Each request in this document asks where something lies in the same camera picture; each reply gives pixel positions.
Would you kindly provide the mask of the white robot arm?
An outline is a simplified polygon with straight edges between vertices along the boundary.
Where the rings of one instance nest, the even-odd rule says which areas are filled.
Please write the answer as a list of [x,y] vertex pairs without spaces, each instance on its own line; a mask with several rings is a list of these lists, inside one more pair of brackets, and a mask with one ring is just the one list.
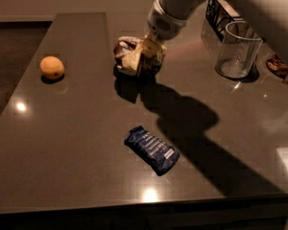
[[[156,41],[176,37],[205,0],[155,0],[148,14]],[[288,0],[226,0],[288,65]]]

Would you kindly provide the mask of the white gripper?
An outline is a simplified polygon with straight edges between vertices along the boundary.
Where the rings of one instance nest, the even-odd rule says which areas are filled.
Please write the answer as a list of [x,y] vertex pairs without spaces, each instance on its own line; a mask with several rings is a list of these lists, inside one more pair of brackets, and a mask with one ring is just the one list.
[[186,25],[185,20],[169,15],[155,0],[148,13],[149,33],[143,39],[142,54],[146,58],[155,57],[162,49],[159,41],[167,41],[176,37]]

